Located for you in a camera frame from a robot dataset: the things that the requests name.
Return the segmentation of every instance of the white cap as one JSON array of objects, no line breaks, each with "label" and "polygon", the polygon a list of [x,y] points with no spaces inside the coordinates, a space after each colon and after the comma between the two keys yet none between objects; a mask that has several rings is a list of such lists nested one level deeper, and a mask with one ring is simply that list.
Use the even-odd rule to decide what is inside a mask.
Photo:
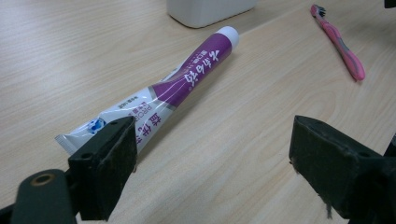
[{"label": "white cap", "polygon": [[230,40],[231,45],[233,46],[233,49],[236,48],[236,46],[239,43],[239,34],[238,32],[231,26],[224,26],[223,28],[219,29],[217,34],[222,34],[227,36],[227,38]]}]

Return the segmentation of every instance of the pink toothbrush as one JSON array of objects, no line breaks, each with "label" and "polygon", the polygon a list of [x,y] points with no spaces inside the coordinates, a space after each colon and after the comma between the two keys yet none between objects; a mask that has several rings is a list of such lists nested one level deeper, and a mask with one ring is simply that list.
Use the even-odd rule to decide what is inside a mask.
[{"label": "pink toothbrush", "polygon": [[344,44],[344,41],[341,38],[340,32],[337,30],[337,28],[323,19],[325,11],[326,10],[324,7],[319,7],[317,5],[312,5],[311,7],[312,16],[317,19],[326,35],[334,43],[338,52],[340,52],[350,75],[352,75],[356,80],[364,80],[365,74],[363,66],[361,65],[361,61],[359,61],[358,57],[356,57],[356,55]]}]

